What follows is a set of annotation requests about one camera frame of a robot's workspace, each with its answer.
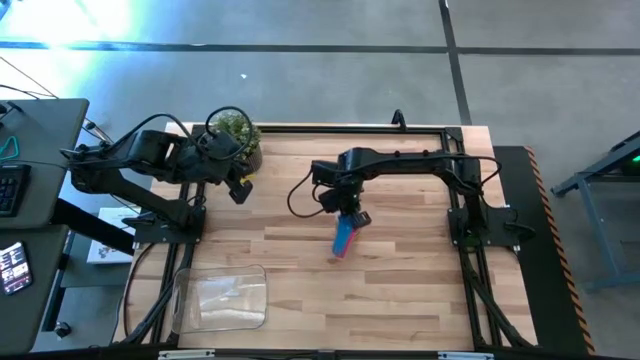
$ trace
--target gray floor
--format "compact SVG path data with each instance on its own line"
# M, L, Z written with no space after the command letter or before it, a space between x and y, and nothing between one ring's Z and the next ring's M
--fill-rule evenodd
M12 8L0 21L0 40L446 44L437 0L44 3L16 3L20 7ZM448 4L459 46L640 46L638 1L449 0ZM58 16L46 16L54 11ZM90 118L113 137L155 112L202 121L210 110L225 104L241 106L256 121L267 122L386 123L393 110L401 108L413 124L460 124L446 54L53 49L0 50L0 56L60 96L90 99ZM639 130L639 60L635 56L464 55L460 64L473 124L489 126L497 145L532 146L549 187ZM3 82L10 79L10 85L38 90L2 63L0 77ZM83 136L81 141L92 139ZM141 184L150 183L129 176ZM599 191L608 194L606 189ZM606 206L604 195L599 199ZM63 197L89 211L114 204L107 197L79 194L68 184ZM602 276L599 252L577 194L552 199L552 205L576 280ZM117 290L109 296L105 296L109 290L104 291L69 294L65 307L78 298L93 299L86 303L95 303L98 315L69 312L65 320L78 329L111 329L110 316L119 297ZM598 353L637 358L640 285L583 292L581 300ZM41 337L37 348L82 347L108 339L106 332L83 336L74 333L59 342Z

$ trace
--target wooden tabletop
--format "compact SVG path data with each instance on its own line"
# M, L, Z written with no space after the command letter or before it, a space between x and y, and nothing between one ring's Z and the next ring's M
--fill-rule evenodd
M487 127L462 129L467 153L493 156ZM167 131L179 132L172 124ZM439 138L269 133L263 134L261 146L264 162L245 204L236 205L226 186L207 185L207 224L193 268L262 265L267 272L267 320L257 330L184 334L181 348L473 349L459 257L446 221L449 196L440 179L404 175L366 182L362 208L373 223L342 260L331 253L334 214L300 219L286 205L287 193L307 174L311 160L336 161L339 153L357 146L380 152L437 150ZM495 170L492 162L481 165L483 177ZM167 198L177 198L179 189L155 181L152 185L153 192ZM504 205L499 177L484 189L489 204ZM319 209L311 190L308 180L294 194L298 213ZM156 246L138 269L128 307L132 327L158 296L166 252L167 246ZM497 303L535 343L515 255L502 248L486 252ZM481 305L479 309L489 341L486 312ZM122 338L121 323L114 339ZM165 334L169 328L166 318Z

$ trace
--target orange and black tape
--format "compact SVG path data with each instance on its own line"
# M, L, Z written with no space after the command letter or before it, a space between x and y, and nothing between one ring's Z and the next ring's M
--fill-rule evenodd
M573 276L571 275L571 269L569 269L569 263L567 261L567 255L564 252L564 248L562 246L562 242L560 241L560 234L558 233L558 227L556 226L556 221L553 218L553 214L551 213L551 206L549 205L549 198L547 197L547 190L542 183L542 176L540 175L540 168L538 168L538 162L536 161L536 156L533 152L533 149L530 147L525 147L527 152L529 153L529 161L531 162L531 168L533 169L533 175L536 178L536 183L538 184L538 191L540 191L540 199L542 200L542 206L544 207L544 212L547 215L547 222L549 223L549 229L551 230L551 235L553 237L553 242L556 245L556 251L558 252L558 256L560 258L560 265L564 270L564 277L567 281L567 288L569 289L569 293L571 294L571 301L573 302L573 307L576 311L576 315L578 316L578 325L582 329L582 337L584 338L584 342L587 346L587 352L589 355L595 355L596 349L593 346L593 341L591 340L591 334L589 334L589 327L587 326L587 320L584 317L584 312L582 310L582 304L580 303L580 297L578 296L578 290L576 289L575 281L573 280Z

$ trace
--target transparent bin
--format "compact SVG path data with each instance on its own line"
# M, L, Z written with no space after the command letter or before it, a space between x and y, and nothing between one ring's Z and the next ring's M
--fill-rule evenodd
M177 334L257 329L267 314L264 268L180 270L173 282L170 309Z

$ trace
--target smartphone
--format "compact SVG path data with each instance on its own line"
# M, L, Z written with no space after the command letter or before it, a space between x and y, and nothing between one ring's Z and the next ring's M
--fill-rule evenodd
M0 271L2 271L2 289L11 295L31 285L31 272L27 254L21 242L0 250Z

